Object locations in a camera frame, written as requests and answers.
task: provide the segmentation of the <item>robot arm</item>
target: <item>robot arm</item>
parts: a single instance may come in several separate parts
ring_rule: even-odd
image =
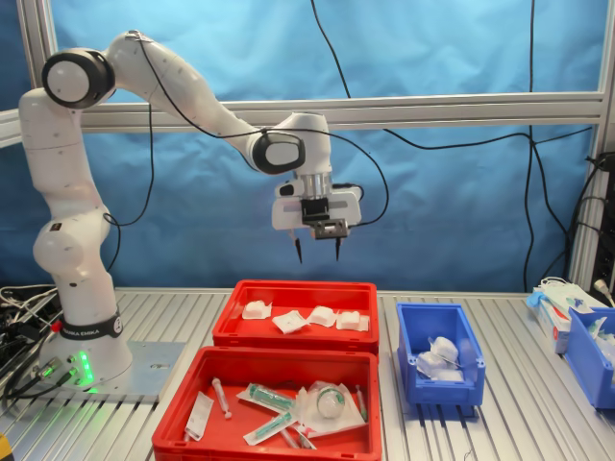
[[[293,113],[270,131],[257,130],[224,108],[194,68],[137,31],[118,36],[102,53],[60,52],[46,62],[42,77],[44,89],[21,98],[19,116],[33,184],[52,215],[38,235],[35,259],[52,275],[63,310],[60,335],[43,345],[40,362],[59,359],[64,368],[77,369],[64,387],[106,382],[132,361],[100,258],[108,210],[92,180],[81,131],[82,111],[117,87],[224,138],[265,174],[293,171],[294,179],[277,189],[275,229],[312,229],[316,238],[337,239],[338,247],[360,221],[358,191],[332,187],[322,115]]]

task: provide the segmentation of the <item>blue plastic bin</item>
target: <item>blue plastic bin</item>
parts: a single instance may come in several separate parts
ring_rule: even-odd
[[[410,403],[481,405],[485,365],[477,338],[459,304],[397,303],[400,346],[397,354]],[[464,382],[420,377],[416,359],[431,348],[429,338],[453,341],[459,350]]]
[[[592,406],[615,408],[615,386],[611,383],[613,367],[587,331],[587,327],[594,321],[606,317],[601,329],[615,333],[615,309],[593,309],[593,314],[578,314],[574,309],[570,309],[572,322],[566,359]]]

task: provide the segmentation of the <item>red plastic bin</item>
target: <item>red plastic bin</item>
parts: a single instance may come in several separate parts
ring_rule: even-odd
[[[361,315],[369,315],[369,330],[308,325],[283,334],[271,317],[264,320],[241,318],[245,305],[259,300],[273,305],[271,317],[298,310],[307,318],[317,305],[340,311],[357,310]],[[378,341],[378,302],[373,283],[242,280],[234,288],[213,329],[215,346],[370,352],[378,356]]]
[[[233,416],[224,419],[211,386],[220,378]],[[237,394],[251,382],[294,397],[315,380],[344,383],[358,407],[355,386],[364,392],[369,424],[339,434],[312,439],[317,450],[291,449],[281,434],[255,447],[243,436],[266,423],[275,413],[241,401]],[[248,348],[201,349],[169,404],[154,436],[157,461],[380,461],[381,422],[378,364],[364,352],[281,351]],[[197,393],[214,399],[203,438],[184,441],[184,430]]]

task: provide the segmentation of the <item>metal table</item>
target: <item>metal table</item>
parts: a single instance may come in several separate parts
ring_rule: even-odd
[[[184,354],[158,404],[109,400],[20,401],[0,417],[15,459],[153,460],[151,437],[231,290],[126,288],[116,292],[126,334],[183,341]],[[516,294],[380,292],[382,459],[615,460],[615,412],[592,408],[565,359]],[[395,302],[461,303],[487,366],[474,418],[400,398]]]

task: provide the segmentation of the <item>green light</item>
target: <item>green light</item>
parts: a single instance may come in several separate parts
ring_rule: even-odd
[[[89,361],[87,360],[87,354],[85,352],[79,352],[79,356],[81,357],[81,365],[84,369],[84,372],[86,374],[86,379],[84,379],[81,382],[82,386],[88,386],[89,384],[91,384],[94,381],[94,374],[92,373],[90,366],[89,366]]]

